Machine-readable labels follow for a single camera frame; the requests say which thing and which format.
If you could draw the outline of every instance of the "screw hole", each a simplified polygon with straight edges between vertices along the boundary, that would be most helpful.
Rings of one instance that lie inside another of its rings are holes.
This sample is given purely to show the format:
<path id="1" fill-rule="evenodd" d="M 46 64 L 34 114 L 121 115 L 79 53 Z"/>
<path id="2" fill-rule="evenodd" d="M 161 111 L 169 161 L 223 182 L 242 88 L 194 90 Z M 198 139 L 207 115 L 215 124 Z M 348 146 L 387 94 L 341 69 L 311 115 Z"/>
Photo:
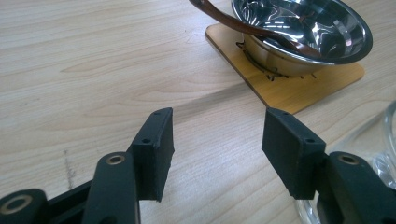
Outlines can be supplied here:
<path id="1" fill-rule="evenodd" d="M 344 163 L 347 163 L 349 165 L 357 165 L 359 164 L 359 161 L 356 160 L 355 158 L 348 156 L 348 155 L 340 155 L 338 157 L 338 160 L 343 161 Z"/>
<path id="2" fill-rule="evenodd" d="M 307 143 L 314 143 L 315 140 L 312 139 L 312 138 L 306 138 L 306 139 L 305 139 L 305 142 L 307 142 Z"/>
<path id="3" fill-rule="evenodd" d="M 32 196 L 27 194 L 15 196 L 1 206 L 0 214 L 10 215 L 19 212 L 27 205 L 29 205 L 32 200 Z"/>
<path id="4" fill-rule="evenodd" d="M 117 165 L 125 161 L 125 157 L 121 155 L 115 155 L 112 157 L 107 158 L 106 162 L 109 165 Z"/>

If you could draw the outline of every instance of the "spoon handle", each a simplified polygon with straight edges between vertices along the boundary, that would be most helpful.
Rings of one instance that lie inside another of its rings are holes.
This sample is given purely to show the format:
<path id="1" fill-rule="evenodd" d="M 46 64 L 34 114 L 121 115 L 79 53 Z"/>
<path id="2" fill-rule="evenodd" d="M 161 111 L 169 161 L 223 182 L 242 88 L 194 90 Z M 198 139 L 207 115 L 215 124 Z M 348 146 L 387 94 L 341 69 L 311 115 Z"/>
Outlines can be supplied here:
<path id="1" fill-rule="evenodd" d="M 269 37 L 276 40 L 280 45 L 285 48 L 293 49 L 299 52 L 300 50 L 294 46 L 288 39 L 286 39 L 283 35 L 277 34 L 275 32 L 264 30 L 262 28 L 252 26 L 250 24 L 246 24 L 241 22 L 240 20 L 223 13 L 218 10 L 214 5 L 212 5 L 208 0 L 190 0 L 190 2 L 198 7 L 205 14 L 215 19 L 216 21 L 221 22 L 222 24 L 248 35 L 259 35 L 262 37 Z"/>

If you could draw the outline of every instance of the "bowl rim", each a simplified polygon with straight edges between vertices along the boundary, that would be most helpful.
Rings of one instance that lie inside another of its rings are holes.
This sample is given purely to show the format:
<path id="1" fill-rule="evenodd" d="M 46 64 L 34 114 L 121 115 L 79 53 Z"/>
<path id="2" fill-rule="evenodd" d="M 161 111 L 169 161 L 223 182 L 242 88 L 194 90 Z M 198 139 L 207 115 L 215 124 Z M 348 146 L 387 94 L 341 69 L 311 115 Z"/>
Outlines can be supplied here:
<path id="1" fill-rule="evenodd" d="M 233 9 L 233 14 L 237 19 L 239 19 L 242 22 L 246 22 L 245 19 L 243 19 L 240 15 L 240 11 L 236 7 L 236 2 L 242 1 L 242 0 L 231 0 L 231 5 Z M 306 63 L 314 63 L 314 64 L 327 64 L 327 65 L 336 65 L 336 64 L 347 64 L 347 63 L 354 63 L 357 62 L 364 57 L 366 57 L 369 52 L 371 51 L 373 47 L 373 35 L 372 32 L 370 31 L 369 26 L 365 22 L 365 20 L 350 6 L 347 4 L 339 1 L 339 0 L 329 0 L 330 2 L 334 2 L 338 4 L 340 7 L 343 7 L 353 18 L 355 18 L 357 21 L 360 22 L 360 26 L 362 28 L 362 31 L 364 33 L 364 45 L 361 47 L 361 49 L 358 51 L 358 53 L 343 57 L 343 58 L 315 58 L 315 57 L 309 57 L 305 56 L 301 53 L 291 51 L 290 49 L 284 48 L 278 44 L 275 44 L 274 41 L 267 39 L 260 41 L 257 36 L 251 35 L 256 43 L 258 43 L 262 48 L 265 48 L 266 50 L 274 53 L 274 54 L 280 54 L 284 56 L 291 57 L 296 60 L 304 61 Z"/>

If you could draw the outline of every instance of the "glass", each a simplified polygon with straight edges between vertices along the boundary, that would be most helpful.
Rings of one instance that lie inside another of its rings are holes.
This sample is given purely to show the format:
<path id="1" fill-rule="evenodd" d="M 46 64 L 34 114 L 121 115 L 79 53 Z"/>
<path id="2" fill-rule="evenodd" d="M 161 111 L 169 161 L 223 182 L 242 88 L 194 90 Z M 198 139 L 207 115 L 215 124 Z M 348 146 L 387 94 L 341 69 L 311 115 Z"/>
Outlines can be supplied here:
<path id="1" fill-rule="evenodd" d="M 384 112 L 349 134 L 331 151 L 345 151 L 367 160 L 381 180 L 396 189 L 396 101 Z M 316 210 L 318 195 L 312 201 L 296 202 L 303 223 L 320 223 Z"/>

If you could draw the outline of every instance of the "wooden table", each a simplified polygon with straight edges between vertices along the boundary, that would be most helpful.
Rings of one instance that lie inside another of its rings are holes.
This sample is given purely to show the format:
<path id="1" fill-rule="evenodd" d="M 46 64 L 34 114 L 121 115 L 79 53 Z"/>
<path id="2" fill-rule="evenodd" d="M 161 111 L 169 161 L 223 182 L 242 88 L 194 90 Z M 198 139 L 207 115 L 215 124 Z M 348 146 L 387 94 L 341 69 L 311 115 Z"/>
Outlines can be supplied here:
<path id="1" fill-rule="evenodd" d="M 329 147 L 396 98 L 394 0 L 345 2 L 374 34 L 365 76 L 296 114 Z M 265 106 L 205 38 L 214 23 L 187 0 L 2 1 L 0 197 L 92 179 L 172 106 L 176 152 L 143 223 L 300 223 L 261 151 Z"/>

